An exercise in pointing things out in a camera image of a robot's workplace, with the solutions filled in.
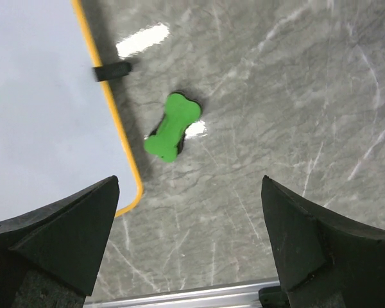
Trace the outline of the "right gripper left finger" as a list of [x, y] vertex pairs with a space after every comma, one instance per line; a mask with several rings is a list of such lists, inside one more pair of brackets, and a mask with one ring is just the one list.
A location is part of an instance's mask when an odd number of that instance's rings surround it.
[[0, 307], [83, 307], [119, 201], [113, 175], [0, 221]]

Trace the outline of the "green bone-shaped eraser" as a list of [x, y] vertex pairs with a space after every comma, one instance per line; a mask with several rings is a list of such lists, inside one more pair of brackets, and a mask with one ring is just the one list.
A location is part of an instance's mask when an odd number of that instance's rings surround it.
[[164, 103], [157, 127], [144, 141], [144, 149], [164, 162], [174, 162], [182, 152], [185, 132], [201, 117], [201, 105], [181, 92], [173, 92]]

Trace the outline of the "aluminium front rail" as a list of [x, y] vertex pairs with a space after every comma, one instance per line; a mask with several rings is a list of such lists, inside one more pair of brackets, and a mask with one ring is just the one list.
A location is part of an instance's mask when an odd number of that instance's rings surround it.
[[279, 285], [277, 278], [156, 293], [107, 302], [88, 302], [85, 307], [261, 307], [259, 291]]

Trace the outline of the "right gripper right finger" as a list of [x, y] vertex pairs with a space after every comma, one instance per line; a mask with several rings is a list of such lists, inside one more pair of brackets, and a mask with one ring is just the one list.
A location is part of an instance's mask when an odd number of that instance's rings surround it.
[[385, 307], [385, 230], [315, 204], [268, 176], [261, 200], [291, 307]]

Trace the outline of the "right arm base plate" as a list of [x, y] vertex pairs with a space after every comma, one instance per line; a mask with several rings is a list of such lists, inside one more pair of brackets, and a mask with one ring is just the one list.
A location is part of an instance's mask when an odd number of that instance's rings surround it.
[[280, 286], [265, 287], [259, 290], [259, 301], [263, 308], [290, 308], [287, 294]]

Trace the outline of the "yellow-framed whiteboard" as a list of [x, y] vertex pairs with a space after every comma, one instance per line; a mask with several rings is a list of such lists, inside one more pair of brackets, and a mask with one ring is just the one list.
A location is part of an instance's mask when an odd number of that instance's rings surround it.
[[117, 215], [141, 177], [81, 1], [0, 1], [0, 221], [119, 180]]

